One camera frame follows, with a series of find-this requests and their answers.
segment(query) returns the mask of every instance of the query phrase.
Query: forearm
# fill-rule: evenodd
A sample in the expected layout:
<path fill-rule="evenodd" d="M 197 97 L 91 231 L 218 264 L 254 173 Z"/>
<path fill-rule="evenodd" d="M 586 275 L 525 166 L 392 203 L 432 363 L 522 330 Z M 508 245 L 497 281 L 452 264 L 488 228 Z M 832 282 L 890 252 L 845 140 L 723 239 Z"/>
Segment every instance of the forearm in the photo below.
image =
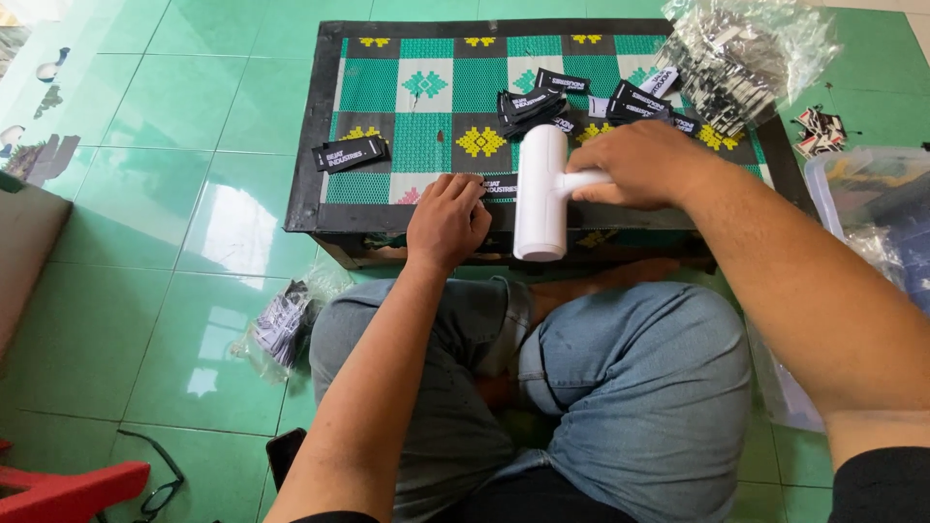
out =
<path fill-rule="evenodd" d="M 821 414 L 930 409 L 930 322 L 842 242 L 740 168 L 682 202 Z"/>
<path fill-rule="evenodd" d="M 269 521 L 347 509 L 390 521 L 401 447 L 445 277 L 414 265 L 401 272 L 326 391 L 287 475 L 279 499 L 299 502 L 293 503 L 296 512 L 286 515 L 286 507 L 276 505 L 279 514 Z"/>

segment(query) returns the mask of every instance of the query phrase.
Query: person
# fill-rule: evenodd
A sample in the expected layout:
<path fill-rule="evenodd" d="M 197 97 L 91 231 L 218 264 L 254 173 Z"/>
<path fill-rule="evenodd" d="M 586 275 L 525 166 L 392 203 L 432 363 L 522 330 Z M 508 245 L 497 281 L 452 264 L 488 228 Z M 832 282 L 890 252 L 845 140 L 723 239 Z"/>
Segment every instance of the person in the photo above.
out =
<path fill-rule="evenodd" d="M 694 221 L 745 314 L 810 395 L 836 474 L 830 521 L 930 515 L 930 320 L 749 172 L 657 121 L 585 142 L 573 197 Z M 481 179 L 424 191 L 395 281 L 320 314 L 318 410 L 265 523 L 722 521 L 750 409 L 733 309 L 640 261 L 525 286 L 447 280 L 491 221 Z M 560 417 L 518 450 L 488 403 Z"/>

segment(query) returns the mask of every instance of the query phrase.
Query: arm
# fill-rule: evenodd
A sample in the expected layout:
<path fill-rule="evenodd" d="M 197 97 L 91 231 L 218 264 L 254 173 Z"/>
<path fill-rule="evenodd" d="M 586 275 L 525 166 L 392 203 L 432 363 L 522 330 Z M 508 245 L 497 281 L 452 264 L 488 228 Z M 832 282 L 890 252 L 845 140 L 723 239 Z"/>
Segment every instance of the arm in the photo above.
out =
<path fill-rule="evenodd" d="M 445 278 L 491 216 L 481 178 L 444 174 L 407 230 L 407 263 L 320 402 L 265 523 L 349 510 L 391 521 L 394 483 Z"/>
<path fill-rule="evenodd" d="M 616 185 L 576 199 L 681 208 L 739 302 L 824 418 L 834 467 L 930 446 L 930 320 L 852 250 L 742 168 L 659 122 L 592 139 L 570 169 Z"/>

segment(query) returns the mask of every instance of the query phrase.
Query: hand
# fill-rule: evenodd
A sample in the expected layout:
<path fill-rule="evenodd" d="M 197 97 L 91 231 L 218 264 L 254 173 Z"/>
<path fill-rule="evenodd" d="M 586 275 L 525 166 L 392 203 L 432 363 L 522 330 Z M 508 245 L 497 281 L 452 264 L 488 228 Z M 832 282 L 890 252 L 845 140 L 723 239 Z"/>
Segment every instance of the hand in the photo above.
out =
<path fill-rule="evenodd" d="M 575 200 L 657 210 L 681 207 L 687 194 L 705 183 L 706 174 L 725 165 L 682 131 L 657 120 L 641 120 L 585 141 L 572 153 L 565 171 L 598 167 L 614 179 L 577 189 L 572 193 Z"/>
<path fill-rule="evenodd" d="M 482 178 L 444 174 L 426 186 L 407 226 L 407 263 L 448 275 L 485 240 L 491 214 Z"/>

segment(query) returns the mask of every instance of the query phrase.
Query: eyeglasses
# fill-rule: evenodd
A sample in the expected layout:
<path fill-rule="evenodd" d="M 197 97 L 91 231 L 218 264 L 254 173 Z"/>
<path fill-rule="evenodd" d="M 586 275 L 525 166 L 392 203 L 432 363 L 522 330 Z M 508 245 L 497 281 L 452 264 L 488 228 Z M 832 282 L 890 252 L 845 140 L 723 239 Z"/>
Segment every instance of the eyeglasses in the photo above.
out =
<path fill-rule="evenodd" d="M 184 474 L 181 473 L 180 469 L 178 468 L 178 464 L 171 459 L 171 456 L 168 456 L 165 448 L 159 445 L 158 442 L 154 439 L 123 429 L 116 429 L 116 432 L 126 436 L 141 437 L 142 439 L 151 443 L 152 447 L 154 447 L 155 451 L 158 452 L 158 455 L 160 455 L 162 459 L 165 460 L 165 463 L 168 464 L 171 472 L 173 472 L 175 475 L 176 479 L 174 481 L 165 483 L 165 485 L 162 485 L 161 487 L 155 489 L 151 494 L 149 494 L 148 498 L 145 498 L 145 501 L 142 503 L 142 508 L 140 509 L 142 512 L 142 519 L 137 519 L 133 522 L 150 523 L 155 519 L 156 516 L 158 516 L 158 511 L 165 508 L 165 505 L 171 501 L 171 498 L 173 498 L 174 495 L 178 493 L 178 488 L 180 488 L 180 486 L 184 483 Z M 107 521 L 106 516 L 102 512 L 97 514 L 97 520 L 100 523 L 106 523 Z"/>

